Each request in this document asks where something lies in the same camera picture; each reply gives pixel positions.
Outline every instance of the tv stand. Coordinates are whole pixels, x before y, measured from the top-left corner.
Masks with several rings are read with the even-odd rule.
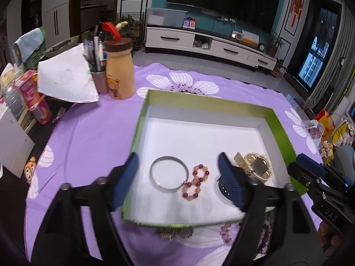
[[[203,40],[208,49],[196,48],[194,40]],[[167,26],[147,26],[146,49],[170,49],[193,52],[208,57],[242,63],[252,68],[263,67],[273,70],[276,59],[260,51],[257,47],[215,32],[202,29],[190,30]]]

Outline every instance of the drawer handle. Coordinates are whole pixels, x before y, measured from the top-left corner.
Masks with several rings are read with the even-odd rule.
[[[268,64],[269,64],[269,63],[266,63],[266,62],[261,61],[261,60],[259,60],[259,59],[258,59],[258,62],[260,62],[260,63],[262,63],[262,64],[265,64],[265,65],[268,65]]]
[[[174,40],[174,41],[180,40],[180,38],[170,38],[170,37],[162,37],[162,36],[160,36],[160,38],[166,39],[166,40]]]
[[[233,53],[233,54],[239,54],[239,52],[234,52],[234,51],[232,51],[232,50],[228,50],[228,49],[226,49],[226,48],[223,48],[223,50],[224,51],[226,51],[226,52],[231,52],[231,53]]]

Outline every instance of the translucent storage box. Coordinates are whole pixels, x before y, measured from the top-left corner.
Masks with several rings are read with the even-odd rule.
[[[147,8],[147,24],[182,27],[186,13],[187,11],[175,9]]]

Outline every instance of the drawer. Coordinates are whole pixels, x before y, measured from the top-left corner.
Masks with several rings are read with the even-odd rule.
[[[250,54],[248,50],[216,40],[212,41],[210,51],[234,61],[247,61]]]
[[[171,30],[147,29],[147,44],[192,48],[195,34]]]
[[[254,52],[250,52],[248,62],[270,70],[273,70],[276,65],[276,61]]]

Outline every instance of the pink yogurt package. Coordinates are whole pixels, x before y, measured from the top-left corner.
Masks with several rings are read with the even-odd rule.
[[[14,87],[20,90],[28,107],[35,105],[41,98],[41,94],[37,91],[37,84],[32,79],[35,73],[37,73],[37,71],[28,70],[14,84]]]
[[[45,95],[42,95],[36,104],[29,107],[29,110],[33,113],[36,120],[42,125],[46,124],[52,117],[52,112],[49,110],[44,97]]]

